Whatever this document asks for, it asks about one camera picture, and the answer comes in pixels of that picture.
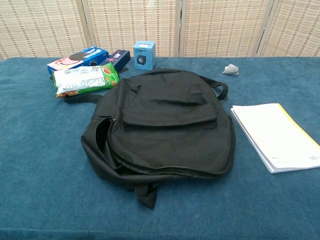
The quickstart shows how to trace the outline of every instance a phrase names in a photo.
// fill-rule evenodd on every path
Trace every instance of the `backpack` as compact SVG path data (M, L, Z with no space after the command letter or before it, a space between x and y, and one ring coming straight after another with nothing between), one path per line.
M217 97L213 89L221 86ZM134 190L153 208L157 186L185 177L209 178L233 165L235 132L219 100L225 83L178 69L122 78L104 96L65 97L97 102L81 143L98 176Z

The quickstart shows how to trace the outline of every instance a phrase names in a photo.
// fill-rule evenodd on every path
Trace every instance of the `stack of paper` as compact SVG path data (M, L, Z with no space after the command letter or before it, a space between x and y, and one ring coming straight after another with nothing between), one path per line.
M231 113L271 173L320 167L320 146L280 104L234 105Z

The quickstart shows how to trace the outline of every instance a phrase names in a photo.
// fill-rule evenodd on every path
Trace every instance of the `blue tablecloth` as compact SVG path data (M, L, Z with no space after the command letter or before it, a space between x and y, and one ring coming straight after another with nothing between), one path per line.
M235 123L232 170L159 186L154 209L100 179L80 143L93 103L55 98L46 64L0 62L0 239L320 239L320 168L271 174ZM239 76L222 74L228 64ZM131 60L122 77L138 75ZM320 142L320 58L157 58L225 82L221 104L280 103Z

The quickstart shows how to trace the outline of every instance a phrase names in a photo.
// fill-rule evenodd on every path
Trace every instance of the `white crumpled tissue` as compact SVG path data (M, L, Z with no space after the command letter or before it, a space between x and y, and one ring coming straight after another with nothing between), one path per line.
M223 74L228 74L232 76L239 75L239 68L233 64L229 64L228 66L225 66Z

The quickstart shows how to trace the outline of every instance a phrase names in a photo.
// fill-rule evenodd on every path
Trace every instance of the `oreo box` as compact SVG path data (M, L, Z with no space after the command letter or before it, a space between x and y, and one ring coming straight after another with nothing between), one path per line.
M133 46L134 67L152 70L156 64L156 43L154 41L138 41Z
M117 50L106 59L106 62L112 63L118 72L120 72L129 61L130 52L127 50Z
M63 57L59 60L47 64L49 73L53 71L74 69L81 66L99 65L109 57L107 50L92 46L70 56Z

